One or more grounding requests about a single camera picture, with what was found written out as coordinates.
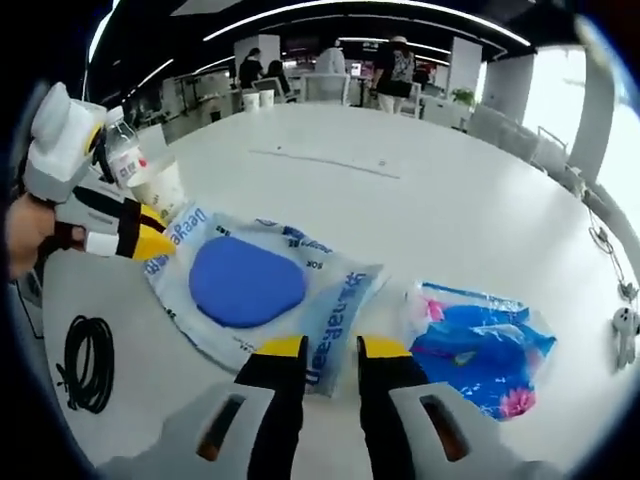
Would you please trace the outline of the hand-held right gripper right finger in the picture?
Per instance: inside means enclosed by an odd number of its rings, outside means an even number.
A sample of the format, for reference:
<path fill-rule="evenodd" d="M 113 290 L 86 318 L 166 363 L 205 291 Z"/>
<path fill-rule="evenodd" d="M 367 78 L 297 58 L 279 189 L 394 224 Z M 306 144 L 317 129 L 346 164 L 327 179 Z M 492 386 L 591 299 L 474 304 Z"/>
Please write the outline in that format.
<path fill-rule="evenodd" d="M 505 445 L 498 423 L 447 383 L 431 383 L 404 345 L 357 339 L 360 425 L 376 479 L 561 479 Z"/>

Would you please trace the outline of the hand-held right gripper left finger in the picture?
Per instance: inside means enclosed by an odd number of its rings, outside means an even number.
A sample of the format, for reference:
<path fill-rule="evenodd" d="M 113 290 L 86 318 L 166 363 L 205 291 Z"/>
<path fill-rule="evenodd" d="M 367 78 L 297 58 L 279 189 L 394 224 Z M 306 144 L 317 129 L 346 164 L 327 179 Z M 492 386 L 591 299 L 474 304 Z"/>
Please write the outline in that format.
<path fill-rule="evenodd" d="M 267 341 L 235 379 L 170 415 L 156 442 L 102 479 L 288 479 L 303 425 L 308 339 Z"/>

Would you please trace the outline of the person's left hand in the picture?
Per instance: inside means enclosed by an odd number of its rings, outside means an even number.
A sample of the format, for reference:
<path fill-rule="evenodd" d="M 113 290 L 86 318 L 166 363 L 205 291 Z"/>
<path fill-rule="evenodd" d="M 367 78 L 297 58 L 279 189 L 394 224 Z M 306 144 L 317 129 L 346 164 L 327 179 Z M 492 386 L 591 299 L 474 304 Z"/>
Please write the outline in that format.
<path fill-rule="evenodd" d="M 55 210 L 25 193 L 11 203 L 5 226 L 8 278 L 13 281 L 31 270 L 40 246 L 55 234 Z"/>

